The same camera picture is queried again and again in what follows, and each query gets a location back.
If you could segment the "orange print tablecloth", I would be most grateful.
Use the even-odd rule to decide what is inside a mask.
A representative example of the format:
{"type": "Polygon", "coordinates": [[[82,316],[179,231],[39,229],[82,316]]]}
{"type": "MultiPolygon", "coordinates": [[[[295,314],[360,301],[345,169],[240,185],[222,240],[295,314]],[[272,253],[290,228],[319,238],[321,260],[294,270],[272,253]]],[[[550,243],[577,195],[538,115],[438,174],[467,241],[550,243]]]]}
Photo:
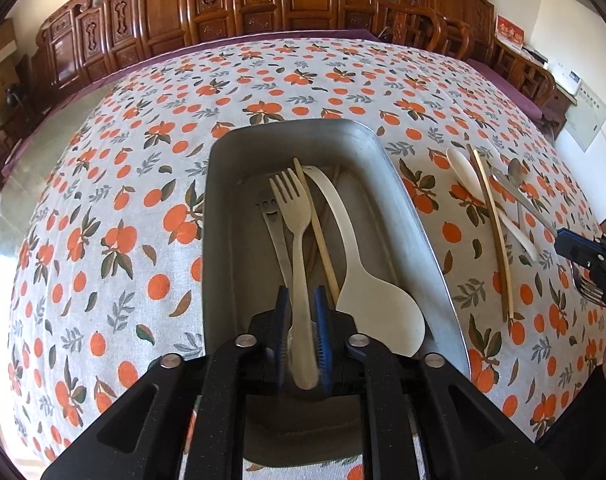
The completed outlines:
{"type": "Polygon", "coordinates": [[[463,62],[357,39],[225,44],[135,70],[46,133],[7,357],[14,431],[41,467],[153,360],[203,356],[273,306],[282,276],[257,195],[294,157],[339,192],[365,268],[415,298],[425,338],[527,437],[548,436],[599,370],[606,311],[553,236],[595,236],[597,219],[553,144],[463,62]],[[486,204],[446,157],[470,162],[468,144],[538,251],[502,223],[512,324],[486,204]]]}

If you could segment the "carved wooden sofa bench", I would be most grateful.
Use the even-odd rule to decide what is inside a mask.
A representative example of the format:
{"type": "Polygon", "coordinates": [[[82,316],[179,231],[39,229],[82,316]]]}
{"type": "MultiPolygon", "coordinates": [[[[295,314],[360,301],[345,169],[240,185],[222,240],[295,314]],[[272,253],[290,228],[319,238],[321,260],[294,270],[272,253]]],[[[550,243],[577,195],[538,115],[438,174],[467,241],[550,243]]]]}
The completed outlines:
{"type": "Polygon", "coordinates": [[[437,12],[387,0],[70,0],[38,30],[32,91],[50,107],[118,70],[184,47],[320,29],[364,29],[429,51],[447,32],[437,12]]]}

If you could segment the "metal smiley fork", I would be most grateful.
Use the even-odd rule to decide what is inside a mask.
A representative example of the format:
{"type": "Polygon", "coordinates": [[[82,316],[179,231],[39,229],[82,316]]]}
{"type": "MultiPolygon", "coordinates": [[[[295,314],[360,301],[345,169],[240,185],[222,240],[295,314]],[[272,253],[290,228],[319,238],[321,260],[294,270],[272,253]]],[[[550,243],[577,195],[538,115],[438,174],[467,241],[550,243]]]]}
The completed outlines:
{"type": "Polygon", "coordinates": [[[268,190],[262,190],[257,195],[265,226],[267,227],[271,244],[273,244],[283,284],[290,288],[292,280],[292,266],[286,244],[285,231],[280,209],[275,197],[268,190]]]}

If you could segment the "small cream spoon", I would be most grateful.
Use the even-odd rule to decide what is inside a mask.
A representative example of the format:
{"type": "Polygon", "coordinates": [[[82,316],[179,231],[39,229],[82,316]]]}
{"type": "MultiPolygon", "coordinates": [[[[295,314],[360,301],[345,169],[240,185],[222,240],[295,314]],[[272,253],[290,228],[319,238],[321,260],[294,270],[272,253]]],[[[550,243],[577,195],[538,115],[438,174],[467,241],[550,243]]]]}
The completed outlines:
{"type": "MultiPolygon", "coordinates": [[[[463,153],[460,153],[454,148],[449,148],[446,151],[446,157],[455,171],[458,181],[463,185],[464,188],[481,203],[484,203],[484,195],[481,188],[481,181],[477,174],[474,172],[471,162],[466,158],[463,153]]],[[[518,240],[519,244],[527,252],[531,260],[538,258],[538,251],[534,244],[529,240],[524,233],[516,226],[512,220],[509,219],[507,214],[501,209],[497,210],[498,218],[504,224],[504,227],[512,233],[512,236],[518,240]]]]}

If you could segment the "light wooden chopstick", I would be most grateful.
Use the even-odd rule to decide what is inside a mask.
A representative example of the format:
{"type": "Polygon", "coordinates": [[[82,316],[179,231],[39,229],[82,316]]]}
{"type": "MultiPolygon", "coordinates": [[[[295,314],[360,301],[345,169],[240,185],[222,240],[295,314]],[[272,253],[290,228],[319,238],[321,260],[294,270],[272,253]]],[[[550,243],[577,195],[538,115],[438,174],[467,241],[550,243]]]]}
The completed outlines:
{"type": "Polygon", "coordinates": [[[328,247],[326,244],[323,228],[321,227],[321,224],[320,224],[320,221],[318,218],[314,200],[312,198],[312,193],[309,190],[309,186],[306,183],[306,176],[303,171],[301,162],[296,157],[294,157],[293,164],[294,164],[295,172],[297,173],[297,177],[301,181],[304,191],[306,193],[306,196],[309,199],[309,204],[311,205],[311,211],[312,211],[311,223],[312,223],[312,229],[313,229],[315,240],[316,240],[317,252],[320,255],[321,264],[323,265],[323,269],[325,272],[327,284],[329,286],[332,301],[334,304],[336,304],[338,301],[338,298],[339,298],[340,289],[339,289],[337,278],[335,277],[335,269],[333,268],[331,258],[330,258],[329,252],[328,252],[328,247]]]}

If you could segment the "cream plastic fork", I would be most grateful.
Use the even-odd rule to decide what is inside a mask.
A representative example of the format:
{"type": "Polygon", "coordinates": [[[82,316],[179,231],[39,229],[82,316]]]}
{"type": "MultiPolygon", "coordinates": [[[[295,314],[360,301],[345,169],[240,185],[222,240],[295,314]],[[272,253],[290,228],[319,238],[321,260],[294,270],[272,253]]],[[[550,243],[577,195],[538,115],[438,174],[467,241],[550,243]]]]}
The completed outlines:
{"type": "Polygon", "coordinates": [[[312,390],[318,384],[319,371],[303,256],[303,235],[311,223],[311,204],[301,181],[291,168],[271,177],[269,185],[277,200],[282,218],[293,236],[290,287],[292,309],[290,370],[297,388],[312,390]]]}

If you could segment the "dark wooden chopstick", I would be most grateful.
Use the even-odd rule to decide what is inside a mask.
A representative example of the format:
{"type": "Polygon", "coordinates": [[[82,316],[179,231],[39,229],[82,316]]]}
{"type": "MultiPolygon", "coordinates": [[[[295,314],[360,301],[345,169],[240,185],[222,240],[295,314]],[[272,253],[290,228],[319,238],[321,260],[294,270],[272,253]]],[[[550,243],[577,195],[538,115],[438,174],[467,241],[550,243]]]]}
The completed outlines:
{"type": "Polygon", "coordinates": [[[507,249],[504,241],[502,222],[498,215],[498,209],[492,194],[488,174],[483,168],[483,160],[476,148],[471,144],[466,146],[470,157],[470,163],[474,174],[476,175],[481,188],[483,202],[486,204],[490,226],[492,229],[493,242],[495,246],[495,255],[497,262],[497,272],[500,276],[502,309],[504,321],[508,324],[514,322],[515,301],[512,292],[512,274],[510,274],[507,249]]]}

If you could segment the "red calendar card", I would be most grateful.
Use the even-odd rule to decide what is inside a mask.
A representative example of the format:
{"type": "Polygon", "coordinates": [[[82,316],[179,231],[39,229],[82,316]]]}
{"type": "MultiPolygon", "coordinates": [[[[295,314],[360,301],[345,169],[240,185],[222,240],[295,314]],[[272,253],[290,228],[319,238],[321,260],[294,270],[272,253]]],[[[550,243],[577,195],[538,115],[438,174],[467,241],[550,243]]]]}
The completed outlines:
{"type": "Polygon", "coordinates": [[[512,49],[521,50],[524,46],[524,30],[501,14],[496,17],[495,34],[512,49]]]}

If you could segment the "white wall cabinet panel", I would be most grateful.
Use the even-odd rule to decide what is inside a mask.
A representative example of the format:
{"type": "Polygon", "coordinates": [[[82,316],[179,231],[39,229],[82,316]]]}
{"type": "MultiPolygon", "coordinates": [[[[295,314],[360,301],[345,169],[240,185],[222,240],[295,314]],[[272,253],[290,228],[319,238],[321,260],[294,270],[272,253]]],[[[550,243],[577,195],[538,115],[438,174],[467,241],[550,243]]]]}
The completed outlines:
{"type": "Polygon", "coordinates": [[[606,122],[606,103],[582,80],[576,92],[576,104],[566,114],[565,129],[586,152],[606,122]]]}

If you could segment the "cardboard box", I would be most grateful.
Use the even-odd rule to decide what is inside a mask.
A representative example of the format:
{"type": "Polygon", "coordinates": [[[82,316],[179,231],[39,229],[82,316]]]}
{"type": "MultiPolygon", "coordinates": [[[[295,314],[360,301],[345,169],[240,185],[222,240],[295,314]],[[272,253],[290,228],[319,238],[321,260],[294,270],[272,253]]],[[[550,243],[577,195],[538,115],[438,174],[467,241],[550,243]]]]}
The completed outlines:
{"type": "Polygon", "coordinates": [[[6,18],[0,25],[0,58],[3,60],[16,49],[12,18],[6,18]]]}

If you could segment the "wooden side table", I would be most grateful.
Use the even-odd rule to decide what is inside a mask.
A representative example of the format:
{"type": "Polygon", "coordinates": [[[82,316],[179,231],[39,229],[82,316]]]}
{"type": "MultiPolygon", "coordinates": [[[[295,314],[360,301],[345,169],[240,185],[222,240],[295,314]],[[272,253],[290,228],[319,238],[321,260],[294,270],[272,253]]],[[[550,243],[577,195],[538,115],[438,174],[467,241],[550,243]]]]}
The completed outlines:
{"type": "Polygon", "coordinates": [[[571,107],[576,106],[576,97],[570,94],[559,82],[556,82],[552,96],[540,106],[542,110],[542,125],[557,136],[565,127],[567,114],[571,107]]]}

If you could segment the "large white ladle spoon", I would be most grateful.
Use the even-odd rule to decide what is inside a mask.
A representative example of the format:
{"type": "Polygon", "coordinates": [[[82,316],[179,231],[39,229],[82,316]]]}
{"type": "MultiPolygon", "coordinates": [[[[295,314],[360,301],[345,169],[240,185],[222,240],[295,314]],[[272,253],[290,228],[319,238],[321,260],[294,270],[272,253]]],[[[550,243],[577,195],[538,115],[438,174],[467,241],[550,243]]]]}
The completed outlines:
{"type": "Polygon", "coordinates": [[[364,268],[352,220],[339,192],[317,167],[304,166],[303,172],[323,193],[343,241],[346,268],[337,309],[354,318],[360,333],[383,342],[393,353],[411,358],[425,339],[425,319],[417,302],[402,288],[364,268]]]}

